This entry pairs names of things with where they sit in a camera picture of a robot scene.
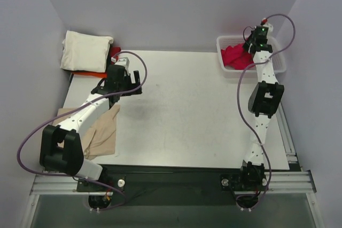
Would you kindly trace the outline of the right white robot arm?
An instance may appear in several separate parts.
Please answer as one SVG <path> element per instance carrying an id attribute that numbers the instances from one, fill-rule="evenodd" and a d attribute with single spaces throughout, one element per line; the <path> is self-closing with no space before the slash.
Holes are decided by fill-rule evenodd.
<path id="1" fill-rule="evenodd" d="M 265 177 L 264 152 L 267 130 L 272 116 L 276 113 L 284 93 L 274 72 L 271 55 L 273 47 L 267 36 L 250 36 L 248 52 L 256 66 L 258 83 L 249 100 L 248 111 L 254 115 L 251 147 L 243 160 L 242 173 L 237 176 L 237 185 L 248 190 L 253 185 L 262 185 Z"/>

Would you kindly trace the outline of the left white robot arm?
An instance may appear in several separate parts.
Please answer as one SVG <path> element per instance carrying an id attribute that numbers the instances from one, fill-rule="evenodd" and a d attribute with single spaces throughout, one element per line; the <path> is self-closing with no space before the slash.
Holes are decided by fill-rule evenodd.
<path id="1" fill-rule="evenodd" d="M 89 179 L 89 185 L 100 192 L 107 188 L 103 167 L 87 160 L 81 139 L 88 129 L 120 100 L 121 96 L 142 93 L 139 71 L 132 82 L 128 58 L 109 65 L 107 77 L 92 89 L 86 101 L 71 116 L 56 125 L 47 125 L 42 132 L 40 165 L 47 170 Z"/>

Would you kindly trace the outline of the magenta red t shirt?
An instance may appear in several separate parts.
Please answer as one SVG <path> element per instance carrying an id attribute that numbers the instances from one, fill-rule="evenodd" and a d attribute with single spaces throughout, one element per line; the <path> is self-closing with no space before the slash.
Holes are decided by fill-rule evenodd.
<path id="1" fill-rule="evenodd" d="M 244 50 L 243 44 L 222 49 L 221 56 L 224 66 L 229 66 L 235 70 L 243 70 L 253 63 L 252 55 Z"/>

